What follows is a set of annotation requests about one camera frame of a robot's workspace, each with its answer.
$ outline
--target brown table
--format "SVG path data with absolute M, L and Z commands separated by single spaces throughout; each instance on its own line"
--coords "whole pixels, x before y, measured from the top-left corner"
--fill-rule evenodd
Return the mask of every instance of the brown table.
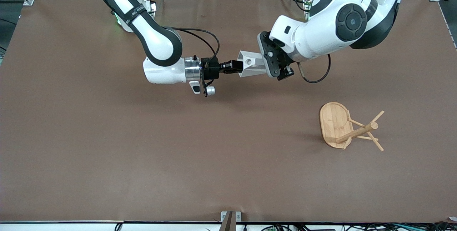
M 289 0 L 165 0 L 157 20 L 214 32 L 226 61 L 258 52 L 280 14 L 302 18 Z M 211 55 L 182 36 L 184 56 Z M 333 53 L 321 83 L 223 75 L 204 98 L 148 83 L 139 40 L 101 0 L 35 0 L 0 68 L 0 220 L 444 221 L 457 214 L 456 56 L 438 3 L 403 0 L 387 39 Z M 326 65 L 304 67 L 311 79 Z M 384 110 L 385 151 L 327 146 L 330 101 L 364 123 Z

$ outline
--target silver cylinder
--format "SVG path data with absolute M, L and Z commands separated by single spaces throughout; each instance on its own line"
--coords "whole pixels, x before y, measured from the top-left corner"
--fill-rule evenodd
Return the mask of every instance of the silver cylinder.
M 198 57 L 185 57 L 184 70 L 186 72 L 186 81 L 199 81 L 201 64 Z

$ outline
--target black velcro strap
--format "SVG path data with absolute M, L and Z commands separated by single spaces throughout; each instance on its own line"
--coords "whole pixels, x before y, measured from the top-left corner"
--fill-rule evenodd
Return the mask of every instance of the black velcro strap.
M 124 21 L 127 25 L 130 25 L 130 23 L 138 17 L 143 11 L 146 11 L 146 8 L 144 8 L 144 5 L 140 4 L 133 8 L 132 10 L 129 10 L 126 14 L 124 14 Z

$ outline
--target wooden post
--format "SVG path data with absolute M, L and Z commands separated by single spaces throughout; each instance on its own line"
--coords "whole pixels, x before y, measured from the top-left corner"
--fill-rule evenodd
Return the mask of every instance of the wooden post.
M 337 143 L 342 143 L 346 140 L 348 140 L 348 138 L 350 137 L 357 137 L 357 136 L 361 136 L 367 132 L 370 132 L 372 130 L 375 130 L 378 128 L 378 125 L 376 122 L 371 122 L 370 124 L 366 125 L 365 127 L 361 127 L 357 130 L 354 130 L 350 133 L 347 133 L 346 135 L 343 135 L 342 137 L 338 138 L 336 140 Z

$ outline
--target wooden mug tree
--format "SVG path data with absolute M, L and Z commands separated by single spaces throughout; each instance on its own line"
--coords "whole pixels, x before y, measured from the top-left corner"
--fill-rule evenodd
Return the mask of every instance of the wooden mug tree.
M 329 102 L 320 109 L 320 127 L 322 136 L 325 142 L 333 148 L 341 148 L 343 150 L 351 143 L 353 138 L 361 138 L 372 140 L 379 150 L 384 151 L 379 144 L 378 139 L 374 138 L 372 130 L 378 128 L 377 119 L 384 114 L 381 111 L 369 124 L 364 125 L 353 119 L 349 111 L 338 102 Z M 352 124 L 360 126 L 354 130 Z

